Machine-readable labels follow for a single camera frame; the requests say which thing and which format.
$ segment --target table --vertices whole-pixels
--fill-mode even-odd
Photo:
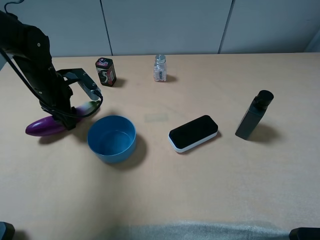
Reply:
[[[53,58],[96,83],[98,57]],[[117,82],[76,129],[32,137],[47,116],[6,64],[0,72],[0,221],[31,240],[101,238],[113,226],[176,221],[319,227],[320,54],[168,55],[168,82],[153,81],[154,56],[113,56]],[[89,100],[72,85],[71,102]],[[274,94],[246,141],[235,132],[260,90]],[[126,162],[107,165],[86,143],[90,126],[118,114],[136,126]],[[219,136],[185,154],[168,132],[202,115]]]

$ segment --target blue bowl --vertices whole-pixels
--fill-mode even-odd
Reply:
[[[136,148],[136,128],[123,116],[106,116],[96,121],[88,132],[90,149],[103,162],[120,163]]]

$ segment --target black object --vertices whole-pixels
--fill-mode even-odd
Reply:
[[[74,82],[88,82],[84,79],[88,76],[77,76],[77,80],[65,81],[64,77],[68,77],[57,72],[52,64],[49,38],[39,28],[23,24],[2,11],[0,11],[0,23],[0,53],[28,89],[39,99],[42,109],[51,114],[58,123],[71,130],[76,127],[76,118],[88,117],[100,107],[102,99],[91,113],[76,115],[76,110],[70,103],[73,91],[69,85]],[[13,55],[13,59],[25,77],[7,54]],[[94,93],[101,97],[97,86]]]
[[[177,149],[183,150],[209,136],[213,135],[212,137],[214,137],[217,132],[218,125],[215,123],[215,121],[213,121],[210,116],[204,115],[171,130],[169,132],[169,139]]]
[[[0,221],[0,240],[12,240],[15,235],[15,228],[12,224]]]
[[[260,91],[259,94],[253,99],[250,107],[242,118],[235,135],[239,138],[247,140],[260,122],[261,118],[265,115],[268,105],[273,99],[274,95],[270,91]]]
[[[95,68],[102,85],[112,87],[115,84],[117,76],[112,59],[100,57],[95,62]]]
[[[320,240],[320,228],[299,227],[289,234],[290,240]]]

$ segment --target black bottle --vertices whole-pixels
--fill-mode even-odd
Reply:
[[[271,103],[272,99],[274,99],[274,95],[271,92],[267,90],[260,91],[258,96],[253,99],[250,107],[242,118],[235,135],[247,140],[262,117],[265,115],[268,105]]]

